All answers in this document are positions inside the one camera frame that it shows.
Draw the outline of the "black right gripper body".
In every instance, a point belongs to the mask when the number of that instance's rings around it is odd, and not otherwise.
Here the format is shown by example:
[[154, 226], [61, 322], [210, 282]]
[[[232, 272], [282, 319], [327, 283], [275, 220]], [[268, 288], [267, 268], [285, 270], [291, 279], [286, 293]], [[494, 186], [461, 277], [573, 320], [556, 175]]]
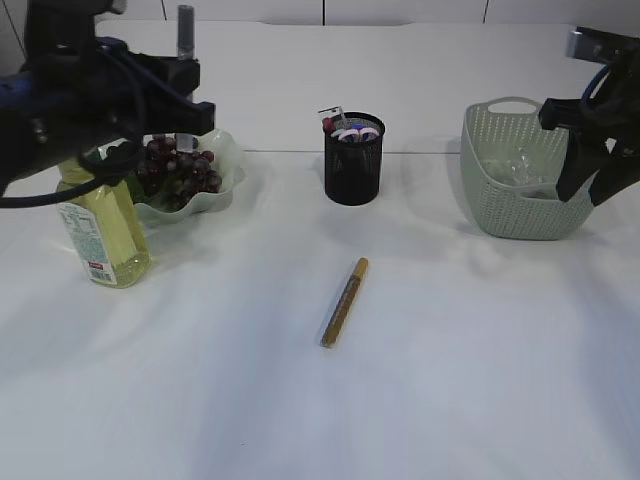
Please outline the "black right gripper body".
[[545, 130], [578, 129], [639, 147], [639, 50], [603, 64], [579, 98], [545, 100], [538, 120]]

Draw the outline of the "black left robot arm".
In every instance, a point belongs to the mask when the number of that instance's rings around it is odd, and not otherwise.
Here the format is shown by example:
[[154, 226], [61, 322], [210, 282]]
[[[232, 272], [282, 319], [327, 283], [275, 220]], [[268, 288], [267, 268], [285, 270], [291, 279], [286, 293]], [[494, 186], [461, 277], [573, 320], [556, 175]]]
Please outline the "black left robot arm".
[[30, 52], [1, 80], [1, 186], [67, 160], [90, 172], [82, 192], [119, 183], [145, 136], [213, 130], [215, 105], [189, 98], [199, 85], [197, 60], [133, 53], [112, 37]]

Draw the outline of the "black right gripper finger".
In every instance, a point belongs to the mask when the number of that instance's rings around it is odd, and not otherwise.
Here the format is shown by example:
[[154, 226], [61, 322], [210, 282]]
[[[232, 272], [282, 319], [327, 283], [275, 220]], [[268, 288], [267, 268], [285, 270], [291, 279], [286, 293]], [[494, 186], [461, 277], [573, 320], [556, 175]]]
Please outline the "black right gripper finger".
[[589, 196], [599, 206], [622, 190], [639, 182], [639, 147], [614, 146], [609, 151], [605, 142], [596, 150], [594, 171], [590, 174]]
[[569, 202], [589, 179], [593, 180], [589, 187], [592, 203], [604, 203], [615, 195], [611, 182], [604, 178], [603, 169], [611, 160], [606, 141], [597, 133], [569, 130], [565, 160], [556, 182], [560, 201]]

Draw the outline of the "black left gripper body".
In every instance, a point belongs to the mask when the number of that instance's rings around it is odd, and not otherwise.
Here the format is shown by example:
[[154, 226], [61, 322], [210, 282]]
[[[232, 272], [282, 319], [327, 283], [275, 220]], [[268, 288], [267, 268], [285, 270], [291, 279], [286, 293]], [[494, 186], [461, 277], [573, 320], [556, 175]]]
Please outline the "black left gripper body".
[[96, 37], [70, 66], [29, 71], [29, 157], [67, 160], [117, 139], [213, 130], [216, 107], [195, 103], [197, 60], [134, 53], [125, 42]]

